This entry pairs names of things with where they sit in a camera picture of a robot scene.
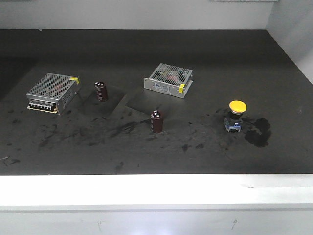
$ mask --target black tabletop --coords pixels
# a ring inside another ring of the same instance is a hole
[[[312,84],[265,30],[0,30],[0,174],[313,173]],[[165,63],[185,99],[145,90]],[[28,110],[47,73],[82,84],[61,115]],[[94,83],[107,83],[98,102]],[[247,111],[228,133],[232,100]],[[161,133],[149,112],[164,112]]]

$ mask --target brown capacitor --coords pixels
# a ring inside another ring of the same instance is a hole
[[[151,130],[160,133],[163,129],[163,115],[160,111],[154,110],[151,113]]]
[[[107,85],[104,82],[96,82],[95,88],[97,92],[97,99],[99,101],[106,101],[108,99]]]

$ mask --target gray back wall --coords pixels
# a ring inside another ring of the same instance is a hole
[[[313,1],[275,3],[267,30],[313,83]]]
[[[211,0],[0,2],[0,28],[265,29],[273,3]]]

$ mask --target silver metal box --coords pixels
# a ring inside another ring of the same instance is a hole
[[[48,73],[26,93],[27,108],[60,114],[80,88],[78,77]]]
[[[149,78],[143,78],[144,88],[185,98],[193,81],[192,70],[159,64]]]

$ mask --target white wall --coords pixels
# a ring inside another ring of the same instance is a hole
[[[276,2],[267,30],[313,83],[313,1]]]
[[[0,28],[265,29],[273,3],[211,0],[0,2]]]
[[[312,235],[313,175],[0,176],[0,235]]]

